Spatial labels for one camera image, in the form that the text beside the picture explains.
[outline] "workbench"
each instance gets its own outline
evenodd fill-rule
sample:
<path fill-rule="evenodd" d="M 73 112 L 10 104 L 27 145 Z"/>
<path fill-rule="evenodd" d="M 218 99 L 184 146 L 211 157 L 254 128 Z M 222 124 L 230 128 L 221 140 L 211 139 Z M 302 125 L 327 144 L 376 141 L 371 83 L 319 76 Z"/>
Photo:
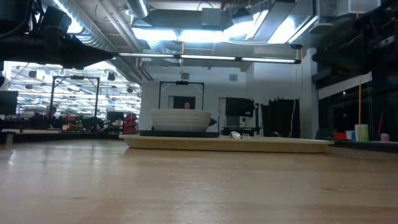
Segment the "workbench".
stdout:
<path fill-rule="evenodd" d="M 398 155 L 128 149 L 0 150 L 1 223 L 397 223 Z"/>

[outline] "white wall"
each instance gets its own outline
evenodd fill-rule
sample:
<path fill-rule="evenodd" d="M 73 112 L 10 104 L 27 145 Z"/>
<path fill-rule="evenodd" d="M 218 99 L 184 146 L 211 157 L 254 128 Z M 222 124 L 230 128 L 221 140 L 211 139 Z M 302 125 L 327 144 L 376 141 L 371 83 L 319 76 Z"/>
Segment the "white wall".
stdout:
<path fill-rule="evenodd" d="M 316 72 L 316 64 L 311 61 L 310 53 L 308 51 L 308 56 L 301 65 L 254 63 L 246 73 L 240 72 L 238 68 L 209 70 L 200 67 L 188 67 L 184 72 L 190 73 L 190 82 L 205 82 L 204 107 L 212 113 L 214 119 L 218 118 L 220 97 L 250 98 L 264 105 L 276 98 L 300 99 L 301 108 L 298 110 L 302 115 L 302 136 L 311 139 L 315 138 L 318 129 L 318 93 L 311 81 L 311 75 Z M 148 71 L 156 81 L 142 86 L 139 129 L 149 129 L 152 125 L 150 111 L 158 107 L 159 81 L 180 80 L 180 68 L 149 67 Z M 238 82 L 228 81 L 229 74 L 237 74 Z M 195 96 L 197 109 L 200 109 L 201 93 L 193 86 L 170 85 L 162 93 L 161 108 L 167 108 L 169 96 Z M 248 126 L 254 125 L 254 119 L 248 119 Z M 211 128 L 211 131 L 216 130 L 216 126 Z"/>

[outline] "metal frame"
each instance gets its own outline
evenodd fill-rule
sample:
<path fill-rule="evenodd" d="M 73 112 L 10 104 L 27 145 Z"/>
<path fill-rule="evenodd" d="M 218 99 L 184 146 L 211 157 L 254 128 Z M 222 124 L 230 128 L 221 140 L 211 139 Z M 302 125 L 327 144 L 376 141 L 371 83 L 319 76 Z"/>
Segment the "metal frame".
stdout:
<path fill-rule="evenodd" d="M 159 84 L 159 109 L 160 109 L 160 101 L 161 101 L 161 96 L 162 96 L 162 84 L 163 83 L 174 83 L 176 85 L 201 85 L 202 86 L 202 92 L 201 92 L 201 110 L 203 110 L 203 103 L 205 102 L 205 83 L 199 83 L 199 82 L 185 82 L 185 81 L 176 81 L 176 82 L 160 82 Z"/>
<path fill-rule="evenodd" d="M 54 77 L 52 77 L 49 124 L 51 124 L 51 120 L 52 120 L 51 114 L 52 114 L 52 106 L 53 106 L 53 101 L 54 101 L 55 81 L 58 78 L 73 79 L 73 78 L 75 78 L 75 76 L 54 76 Z M 82 80 L 82 79 L 84 80 L 85 78 L 97 80 L 97 90 L 96 90 L 96 95 L 95 95 L 95 110 L 94 110 L 94 117 L 97 117 L 98 95 L 100 93 L 100 78 L 99 77 L 78 77 L 78 79 L 80 79 L 80 80 Z"/>

